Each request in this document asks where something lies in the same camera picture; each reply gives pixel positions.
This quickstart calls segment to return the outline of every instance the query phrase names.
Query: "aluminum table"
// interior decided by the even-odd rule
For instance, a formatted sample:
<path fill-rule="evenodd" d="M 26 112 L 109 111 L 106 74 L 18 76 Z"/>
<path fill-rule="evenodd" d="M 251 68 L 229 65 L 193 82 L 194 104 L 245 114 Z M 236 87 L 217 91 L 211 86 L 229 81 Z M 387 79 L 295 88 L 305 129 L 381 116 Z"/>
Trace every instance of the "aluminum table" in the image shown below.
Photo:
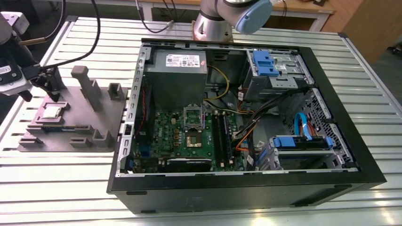
<path fill-rule="evenodd" d="M 149 22 L 160 29 L 164 22 Z M 41 64 L 85 53 L 93 43 L 96 20 L 65 22 Z M 190 39 L 190 24 L 174 24 L 154 35 L 140 21 L 101 19 L 93 54 L 60 67 L 66 86 L 73 65 L 89 68 L 100 86 L 130 87 L 141 38 Z M 113 153 L 20 153 L 25 127 L 44 92 L 32 89 L 29 103 L 18 98 L 0 126 L 0 223 L 149 226 L 204 225 L 393 225 L 402 222 L 402 108 L 348 39 L 335 33 L 261 29 L 253 35 L 233 32 L 235 42 L 311 47 L 387 183 L 305 208 L 211 211 L 133 215 L 105 193 Z"/>

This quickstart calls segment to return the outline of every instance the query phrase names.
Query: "green motherboard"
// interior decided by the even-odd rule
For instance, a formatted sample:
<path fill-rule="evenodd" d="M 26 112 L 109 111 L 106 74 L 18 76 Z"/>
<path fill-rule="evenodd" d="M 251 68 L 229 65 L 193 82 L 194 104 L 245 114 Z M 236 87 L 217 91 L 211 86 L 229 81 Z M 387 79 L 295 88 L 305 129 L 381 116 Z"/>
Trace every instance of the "green motherboard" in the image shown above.
<path fill-rule="evenodd" d="M 211 171 L 243 171 L 243 157 L 233 154 L 233 148 L 229 146 L 231 139 L 220 141 L 228 146 L 216 148 L 213 139 L 220 136 L 223 129 L 216 128 L 217 117 L 221 119 L 221 126 L 227 128 L 229 137 L 237 129 L 236 118 L 232 113 L 196 113 L 162 112 L 154 114 L 153 138 L 149 146 L 149 159 L 208 159 L 211 160 Z M 184 129 L 184 125 L 201 126 L 201 129 Z M 157 168 L 145 169 L 144 172 L 156 172 Z"/>

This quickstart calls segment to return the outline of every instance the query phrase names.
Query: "robotic arm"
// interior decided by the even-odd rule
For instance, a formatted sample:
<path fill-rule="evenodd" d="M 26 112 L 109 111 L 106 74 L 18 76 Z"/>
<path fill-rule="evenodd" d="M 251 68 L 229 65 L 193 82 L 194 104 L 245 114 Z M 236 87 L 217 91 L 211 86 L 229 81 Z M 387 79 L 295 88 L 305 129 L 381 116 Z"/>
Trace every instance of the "robotic arm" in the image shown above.
<path fill-rule="evenodd" d="M 17 29 L 0 14 L 0 94 L 18 94 L 25 101 L 30 101 L 28 90 L 33 85 L 57 101 L 60 89 L 64 88 L 57 68 L 41 69 L 28 48 L 18 44 L 21 40 L 17 34 Z"/>
<path fill-rule="evenodd" d="M 90 2 L 97 18 L 97 34 L 89 52 L 61 64 L 44 67 L 33 60 L 26 47 L 20 45 L 20 26 L 10 26 L 10 20 L 0 14 L 0 94 L 18 94 L 25 101 L 30 101 L 32 94 L 28 90 L 33 85 L 57 102 L 60 90 L 65 88 L 57 66 L 85 58 L 98 40 L 98 12 L 94 0 Z M 232 40 L 232 27 L 239 33 L 251 34 L 264 25 L 271 10 L 269 0 L 201 0 L 200 14 L 192 30 L 193 39 L 228 42 Z"/>
<path fill-rule="evenodd" d="M 232 27 L 241 34 L 252 34 L 267 22 L 271 11 L 269 0 L 201 0 L 193 39 L 228 42 Z"/>

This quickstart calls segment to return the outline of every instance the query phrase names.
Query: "black cable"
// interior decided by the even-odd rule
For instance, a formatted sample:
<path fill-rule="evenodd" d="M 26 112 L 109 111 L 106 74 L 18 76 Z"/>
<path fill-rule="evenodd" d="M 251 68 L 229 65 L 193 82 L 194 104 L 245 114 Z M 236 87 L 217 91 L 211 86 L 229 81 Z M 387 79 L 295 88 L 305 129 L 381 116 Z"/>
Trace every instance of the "black cable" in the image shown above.
<path fill-rule="evenodd" d="M 65 19 L 65 0 L 61 1 L 61 12 L 60 12 L 58 23 L 57 23 L 53 31 L 50 32 L 50 34 L 44 37 L 36 38 L 36 39 L 20 41 L 18 45 L 30 46 L 30 45 L 36 45 L 36 44 L 44 43 L 48 40 L 50 40 L 56 36 L 57 32 L 60 31 L 60 29 L 62 27 L 64 19 Z"/>
<path fill-rule="evenodd" d="M 177 21 L 181 19 L 181 17 L 184 16 L 184 13 L 186 12 L 186 10 L 182 11 L 181 15 L 177 18 Z"/>
<path fill-rule="evenodd" d="M 285 17 L 285 14 L 287 14 L 287 3 L 285 3 L 285 0 L 281 0 L 283 2 L 283 12 L 281 12 L 281 16 Z"/>
<path fill-rule="evenodd" d="M 48 36 L 44 37 L 44 39 L 46 41 L 56 36 L 58 30 L 62 27 L 62 23 L 64 23 L 64 19 L 65 19 L 65 2 L 66 2 L 65 0 L 61 1 L 61 13 L 60 13 L 57 26 L 56 26 L 54 30 L 52 31 L 52 33 Z"/>
<path fill-rule="evenodd" d="M 255 149 L 253 149 L 253 131 L 251 131 L 248 137 L 247 137 L 247 146 L 248 146 L 248 155 L 253 159 L 253 163 L 249 164 L 247 162 L 247 171 L 253 171 L 255 169 Z"/>
<path fill-rule="evenodd" d="M 74 59 L 65 60 L 64 62 L 60 62 L 60 63 L 56 63 L 53 65 L 46 65 L 46 66 L 41 67 L 42 71 L 49 69 L 49 68 L 58 67 L 58 66 L 69 64 L 74 61 L 78 61 L 78 60 L 84 59 L 86 56 L 89 56 L 92 54 L 92 52 L 96 48 L 96 45 L 97 45 L 97 42 L 98 42 L 98 36 L 100 36 L 100 15 L 98 15 L 98 10 L 97 10 L 97 5 L 96 5 L 94 0 L 90 0 L 90 3 L 92 3 L 92 6 L 93 6 L 93 10 L 94 10 L 94 14 L 96 14 L 96 22 L 97 22 L 96 37 L 94 37 L 94 41 L 93 41 L 93 45 L 92 45 L 90 50 L 84 55 L 81 55 L 80 57 L 77 57 Z"/>
<path fill-rule="evenodd" d="M 208 100 L 204 100 L 204 102 L 207 102 L 213 108 L 216 108 L 217 110 L 221 110 L 221 111 L 224 111 L 225 109 L 223 109 L 223 108 L 220 108 L 220 107 L 217 107 L 215 104 L 212 104 L 211 103 L 211 101 L 208 101 Z"/>
<path fill-rule="evenodd" d="M 173 10 L 174 10 L 174 21 L 177 20 L 177 9 L 176 9 L 176 5 L 174 5 L 174 2 L 173 0 L 170 0 L 170 4 L 173 5 Z"/>
<path fill-rule="evenodd" d="M 263 105 L 259 107 L 259 109 L 255 111 L 255 113 L 252 114 L 248 123 L 245 125 L 245 127 L 243 129 L 240 129 L 236 134 L 241 134 L 244 131 L 247 131 L 257 122 L 257 120 L 260 119 L 260 114 L 263 114 L 265 111 L 268 111 L 271 108 L 273 108 L 275 106 L 277 106 L 277 104 L 292 94 L 296 93 L 304 93 L 309 90 L 309 87 L 304 87 L 300 89 L 291 89 L 287 90 L 284 93 L 281 93 L 280 95 L 277 95 L 275 98 L 269 99 L 265 103 L 263 103 Z"/>
<path fill-rule="evenodd" d="M 137 0 L 134 0 L 134 1 L 136 1 L 136 6 L 137 6 L 137 16 L 138 16 L 138 19 L 140 19 L 140 21 L 141 21 L 141 23 L 142 23 L 145 29 L 146 29 L 150 33 L 153 33 L 153 34 L 157 34 L 157 33 L 162 32 L 165 29 L 168 29 L 169 25 L 173 23 L 173 20 L 170 20 L 170 21 L 168 22 L 168 24 L 165 25 L 165 27 L 161 28 L 161 29 L 157 30 L 157 31 L 153 31 L 153 30 L 150 30 L 150 29 L 148 28 L 148 26 L 146 26 L 146 24 L 145 24 L 145 22 L 144 22 L 142 16 L 140 15 Z M 164 4 L 165 4 L 165 7 L 166 7 L 168 12 L 169 12 L 168 5 L 166 5 L 166 3 L 165 3 L 164 0 L 162 0 L 162 2 L 164 2 Z"/>
<path fill-rule="evenodd" d="M 228 106 L 227 103 L 224 102 L 223 97 L 219 98 L 217 100 L 219 100 L 220 103 L 224 105 L 224 107 L 225 107 L 227 109 L 229 109 L 229 106 Z"/>
<path fill-rule="evenodd" d="M 168 12 L 169 12 L 169 19 L 170 19 L 170 20 L 174 20 L 174 18 L 173 18 L 173 15 L 172 15 L 172 13 L 170 13 L 173 9 L 172 9 L 172 10 L 169 10 L 169 7 L 168 7 L 168 4 L 165 3 L 165 0 L 162 0 L 162 3 L 164 3 L 164 7 L 165 7 L 165 9 L 166 9 L 166 10 L 168 10 Z"/>
<path fill-rule="evenodd" d="M 285 0 L 283 0 L 283 3 L 284 3 L 284 17 L 287 15 L 287 3 L 285 3 Z"/>

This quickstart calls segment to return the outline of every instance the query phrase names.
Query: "metal chassis frame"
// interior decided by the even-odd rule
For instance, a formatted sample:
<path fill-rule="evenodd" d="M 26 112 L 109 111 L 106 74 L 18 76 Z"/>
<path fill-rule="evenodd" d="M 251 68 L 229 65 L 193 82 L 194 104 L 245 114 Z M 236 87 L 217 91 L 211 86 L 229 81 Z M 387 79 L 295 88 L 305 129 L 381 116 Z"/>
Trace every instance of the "metal chassis frame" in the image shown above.
<path fill-rule="evenodd" d="M 114 194 L 121 191 L 142 192 L 146 190 L 158 189 L 207 189 L 207 188 L 235 188 L 235 187 L 255 187 L 255 186 L 289 186 L 289 185 L 317 185 L 332 184 L 351 185 L 353 184 L 360 189 L 368 189 L 385 182 L 384 176 L 379 170 L 375 160 L 369 154 L 363 139 L 357 133 L 355 125 L 349 119 L 348 113 L 343 107 L 340 99 L 333 91 L 329 81 L 325 77 L 323 69 L 315 58 L 312 50 L 305 47 L 296 46 L 272 46 L 263 44 L 241 44 L 241 43 L 216 43 L 216 42 L 194 42 L 185 40 L 156 40 L 142 39 L 142 48 L 152 46 L 162 46 L 170 49 L 297 49 L 299 54 L 305 62 L 305 67 L 313 77 L 316 87 L 320 91 L 321 97 L 325 101 L 331 114 L 333 116 L 333 123 L 337 125 L 348 150 L 352 151 L 353 160 L 359 165 L 359 172 L 341 172 L 341 173 L 315 173 L 315 174 L 251 174 L 235 176 L 212 176 L 212 177 L 133 177 L 122 178 L 116 175 L 118 169 L 117 157 L 118 152 L 114 152 L 113 163 L 108 181 L 106 192 Z M 130 96 L 137 95 L 140 76 L 144 66 L 144 54 L 140 52 L 136 67 L 136 76 Z M 126 118 L 125 124 L 133 124 L 133 118 Z M 125 138 L 121 138 L 121 145 L 124 145 Z"/>

